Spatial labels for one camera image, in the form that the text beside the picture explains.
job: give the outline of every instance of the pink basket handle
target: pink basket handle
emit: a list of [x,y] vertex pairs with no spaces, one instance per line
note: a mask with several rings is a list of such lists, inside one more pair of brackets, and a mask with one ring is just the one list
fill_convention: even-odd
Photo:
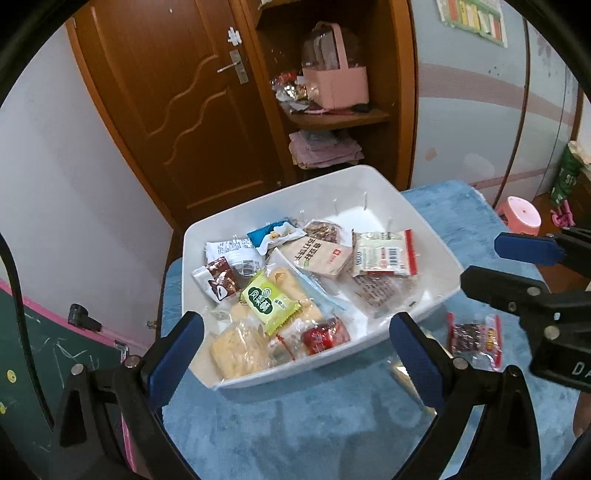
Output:
[[339,57],[339,67],[341,70],[349,70],[349,62],[347,61],[347,51],[345,50],[345,41],[343,40],[343,33],[340,30],[338,23],[318,22],[315,28],[332,27],[335,36],[336,53]]

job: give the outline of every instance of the green chalkboard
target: green chalkboard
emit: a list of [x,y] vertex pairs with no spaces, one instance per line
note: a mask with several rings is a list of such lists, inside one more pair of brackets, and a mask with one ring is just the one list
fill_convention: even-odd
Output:
[[[119,350],[68,330],[26,306],[25,315],[35,366],[54,417],[64,382],[74,364],[82,363],[89,369],[119,365]],[[51,431],[27,374],[12,297],[1,288],[0,403],[0,413],[4,412],[0,414],[0,425],[31,470],[44,478]],[[112,416],[115,417],[112,421],[120,425],[120,419]]]

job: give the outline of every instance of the black cable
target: black cable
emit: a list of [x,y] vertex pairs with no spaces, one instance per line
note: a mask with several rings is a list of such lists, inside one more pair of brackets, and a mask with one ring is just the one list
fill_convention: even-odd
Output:
[[31,344],[29,343],[29,332],[27,330],[27,323],[25,320],[25,307],[22,304],[21,284],[18,281],[17,266],[14,263],[12,253],[8,248],[8,244],[6,243],[6,240],[4,240],[1,232],[0,260],[4,262],[4,266],[8,273],[10,288],[12,289],[12,301],[14,302],[14,309],[17,314],[18,339],[21,342],[22,352],[25,355],[25,363],[27,364],[29,378],[31,378],[33,390],[35,391],[35,396],[37,397],[37,401],[39,402],[39,406],[41,407],[45,421],[47,422],[50,430],[53,430],[53,416],[51,415],[49,405],[47,404],[47,400],[43,394],[43,389],[41,388],[41,383],[39,382],[37,369],[35,368],[35,361],[33,360],[33,353],[31,352]]

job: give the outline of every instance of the stack of pink cloth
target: stack of pink cloth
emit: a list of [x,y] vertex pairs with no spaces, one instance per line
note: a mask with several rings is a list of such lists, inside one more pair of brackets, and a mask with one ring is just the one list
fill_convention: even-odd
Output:
[[294,165],[304,170],[324,168],[339,163],[358,163],[363,158],[361,147],[345,130],[331,132],[299,131],[290,135],[290,152]]

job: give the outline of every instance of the green snack package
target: green snack package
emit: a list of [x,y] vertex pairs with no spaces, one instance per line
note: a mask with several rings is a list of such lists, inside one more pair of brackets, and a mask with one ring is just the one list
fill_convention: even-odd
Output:
[[240,298],[248,303],[261,320],[268,335],[272,335],[301,308],[299,302],[290,299],[277,285],[270,282],[264,270],[259,270],[252,277],[251,282],[242,290]]

